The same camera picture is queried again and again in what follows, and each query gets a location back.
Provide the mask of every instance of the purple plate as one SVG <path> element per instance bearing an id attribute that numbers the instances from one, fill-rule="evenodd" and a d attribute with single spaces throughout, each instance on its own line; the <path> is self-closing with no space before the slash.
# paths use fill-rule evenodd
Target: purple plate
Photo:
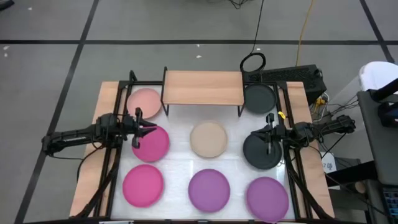
<path id="1" fill-rule="evenodd" d="M 283 219 L 289 208 L 284 186 L 270 177 L 260 177 L 250 183 L 246 202 L 250 212 L 267 223 Z"/>
<path id="2" fill-rule="evenodd" d="M 228 180 L 214 169 L 197 172 L 189 182 L 189 199 L 193 206 L 203 212 L 221 210 L 227 204 L 230 193 Z"/>

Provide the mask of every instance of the table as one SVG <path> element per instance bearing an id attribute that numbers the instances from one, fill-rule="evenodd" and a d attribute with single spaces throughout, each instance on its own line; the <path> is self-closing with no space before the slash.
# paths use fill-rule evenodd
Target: table
<path id="1" fill-rule="evenodd" d="M 103 82 L 98 95 L 98 101 L 93 117 L 93 122 L 98 116 L 104 113 L 111 113 L 116 99 L 116 93 L 118 90 L 118 82 Z M 300 121 L 312 122 L 310 111 L 308 109 L 307 98 L 304 91 L 303 83 L 301 82 L 288 82 L 287 90 L 290 98 L 290 105 L 293 112 L 294 121 L 296 123 Z M 280 91 L 280 99 L 282 105 L 282 111 L 286 113 L 286 105 L 283 101 L 283 93 Z M 311 146 L 318 148 L 316 142 L 312 142 Z M 92 152 L 94 147 L 87 145 L 85 155 Z M 326 184 L 325 176 L 323 173 L 323 165 L 319 156 L 319 153 L 311 148 L 303 148 L 301 151 L 301 157 L 303 160 L 303 170 L 305 179 L 307 181 L 307 188 L 317 200 L 319 205 L 327 212 L 327 214 L 334 217 L 333 207 L 329 196 L 328 186 Z M 98 151 L 92 156 L 87 158 L 85 163 L 81 167 L 80 178 L 76 186 L 75 196 L 73 198 L 70 215 L 76 215 L 82 210 L 86 203 L 90 200 L 92 195 L 98 188 L 100 182 L 100 175 L 103 166 L 105 151 Z M 303 197 L 298 187 L 297 198 L 298 205 L 300 208 L 300 216 L 306 217 L 304 210 Z M 100 215 L 105 215 L 106 202 L 109 197 L 109 188 L 103 195 L 102 206 Z"/>

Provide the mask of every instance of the floor tile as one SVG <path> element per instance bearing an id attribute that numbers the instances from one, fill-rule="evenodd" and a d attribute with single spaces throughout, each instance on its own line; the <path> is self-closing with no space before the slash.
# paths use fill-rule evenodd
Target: floor tile
<path id="1" fill-rule="evenodd" d="M 398 40 L 398 1 L 366 0 L 369 10 L 384 40 Z"/>
<path id="2" fill-rule="evenodd" d="M 316 0 L 303 39 L 376 40 L 376 36 L 359 0 Z"/>
<path id="3" fill-rule="evenodd" d="M 79 40 L 93 0 L 20 0 L 0 12 L 0 39 Z"/>
<path id="4" fill-rule="evenodd" d="M 398 45 L 390 45 L 388 46 L 388 49 L 392 58 L 396 61 L 396 64 L 398 64 Z"/>
<path id="5" fill-rule="evenodd" d="M 314 63 L 322 70 L 331 99 L 372 61 L 386 61 L 380 46 L 303 45 L 300 50 L 301 65 Z"/>
<path id="6" fill-rule="evenodd" d="M 0 220 L 14 223 L 76 45 L 0 47 Z"/>
<path id="7" fill-rule="evenodd" d="M 261 1 L 101 1 L 88 39 L 253 39 Z M 265 0 L 258 39 L 297 40 L 310 0 Z M 304 39 L 374 40 L 359 1 L 317 0 Z"/>

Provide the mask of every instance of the black equipment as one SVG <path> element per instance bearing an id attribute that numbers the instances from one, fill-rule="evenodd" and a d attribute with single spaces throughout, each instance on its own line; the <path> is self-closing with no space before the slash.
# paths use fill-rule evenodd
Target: black equipment
<path id="1" fill-rule="evenodd" d="M 303 82 L 308 105 L 314 103 L 317 98 L 326 91 L 322 72 L 316 65 L 303 65 L 298 67 L 278 68 L 272 70 L 244 71 L 245 82 Z"/>
<path id="2" fill-rule="evenodd" d="M 377 109 L 381 124 L 385 127 L 398 128 L 398 102 L 389 101 L 388 97 L 398 91 L 398 78 L 378 90 L 369 90 L 374 101 L 381 103 Z"/>
<path id="3" fill-rule="evenodd" d="M 267 120 L 272 121 L 274 115 L 267 115 Z M 278 124 L 272 127 L 270 124 L 264 128 L 252 131 L 251 134 L 260 138 L 266 143 L 284 142 L 290 146 L 307 147 L 314 140 L 323 141 L 323 136 L 331 133 L 353 133 L 355 130 L 355 121 L 349 116 L 341 115 L 333 121 L 323 124 L 312 124 L 299 122 L 294 124 L 291 130 L 286 129 L 284 125 Z"/>
<path id="4" fill-rule="evenodd" d="M 92 124 L 84 129 L 77 129 L 73 131 L 54 132 L 42 139 L 42 150 L 46 155 L 54 155 L 60 152 L 65 147 L 79 146 L 82 144 L 89 144 L 100 142 L 101 148 L 115 147 L 115 137 L 121 136 L 124 141 L 127 140 L 127 134 L 134 134 L 131 144 L 135 148 L 139 148 L 139 138 L 156 130 L 156 128 L 140 128 L 153 127 L 156 124 L 142 119 L 142 111 L 136 108 L 136 120 L 127 114 L 120 122 L 116 114 L 108 113 L 100 116 L 95 124 Z"/>

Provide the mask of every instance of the pink plate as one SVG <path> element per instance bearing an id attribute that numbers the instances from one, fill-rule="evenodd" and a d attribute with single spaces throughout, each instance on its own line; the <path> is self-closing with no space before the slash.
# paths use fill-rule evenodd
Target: pink plate
<path id="1" fill-rule="evenodd" d="M 123 181 L 124 198 L 135 207 L 149 207 L 162 196 L 162 173 L 154 166 L 143 164 L 131 169 Z"/>
<path id="2" fill-rule="evenodd" d="M 138 159 L 144 162 L 155 162 L 169 151 L 170 139 L 166 130 L 156 126 L 156 130 L 139 140 L 140 148 L 131 147 Z"/>
<path id="3" fill-rule="evenodd" d="M 142 118 L 147 119 L 155 116 L 161 106 L 159 94 L 151 88 L 137 90 L 127 99 L 127 110 L 133 117 L 135 117 L 137 107 L 142 110 Z"/>

